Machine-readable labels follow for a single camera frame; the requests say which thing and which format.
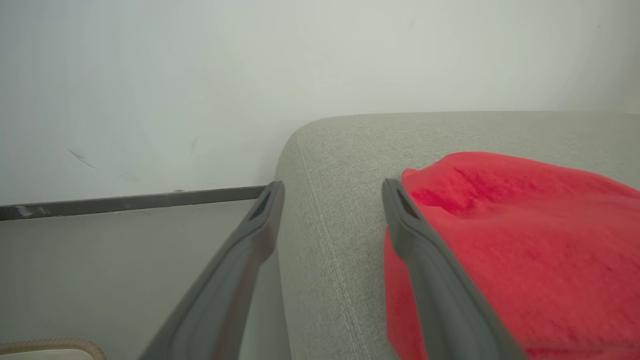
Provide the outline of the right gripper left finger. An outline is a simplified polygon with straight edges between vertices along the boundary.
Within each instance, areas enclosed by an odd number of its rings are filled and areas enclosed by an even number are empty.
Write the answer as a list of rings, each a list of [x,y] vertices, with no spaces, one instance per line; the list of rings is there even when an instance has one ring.
[[[238,360],[259,270],[274,253],[285,185],[270,182],[139,360]]]

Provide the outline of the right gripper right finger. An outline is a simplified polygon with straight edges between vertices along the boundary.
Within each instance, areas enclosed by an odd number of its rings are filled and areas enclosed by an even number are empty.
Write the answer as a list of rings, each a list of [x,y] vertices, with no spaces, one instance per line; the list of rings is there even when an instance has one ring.
[[[527,360],[402,183],[384,180],[382,203],[392,246],[407,266],[428,359]]]

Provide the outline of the red and white clothing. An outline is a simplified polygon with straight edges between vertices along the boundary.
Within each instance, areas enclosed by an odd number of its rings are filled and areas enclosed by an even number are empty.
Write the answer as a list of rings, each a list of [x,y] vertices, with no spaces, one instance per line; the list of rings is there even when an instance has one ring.
[[[640,360],[640,190],[488,152],[451,153],[398,181],[526,360]],[[391,346],[429,360],[388,225],[384,286]]]

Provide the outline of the white plastic laundry basket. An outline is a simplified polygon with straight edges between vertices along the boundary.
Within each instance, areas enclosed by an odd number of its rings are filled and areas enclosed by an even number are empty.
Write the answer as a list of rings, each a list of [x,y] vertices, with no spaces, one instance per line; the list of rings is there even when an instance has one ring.
[[[82,338],[45,338],[0,343],[0,360],[107,360],[105,353]]]

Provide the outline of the grey fabric sofa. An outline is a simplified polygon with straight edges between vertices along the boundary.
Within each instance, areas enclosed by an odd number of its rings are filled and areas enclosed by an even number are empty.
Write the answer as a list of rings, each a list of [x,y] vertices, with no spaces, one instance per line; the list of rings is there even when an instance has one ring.
[[[482,151],[602,174],[640,190],[640,115],[458,111],[339,116],[286,142],[279,276],[292,360],[399,360],[387,339],[382,182]]]

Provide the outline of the black wall baseboard strip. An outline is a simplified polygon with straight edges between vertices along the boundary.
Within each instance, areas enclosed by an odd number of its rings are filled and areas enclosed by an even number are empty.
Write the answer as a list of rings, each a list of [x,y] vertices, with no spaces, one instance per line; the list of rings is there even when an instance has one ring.
[[[0,206],[0,222],[244,201],[258,198],[264,189],[265,186],[231,187],[70,202],[6,205]]]

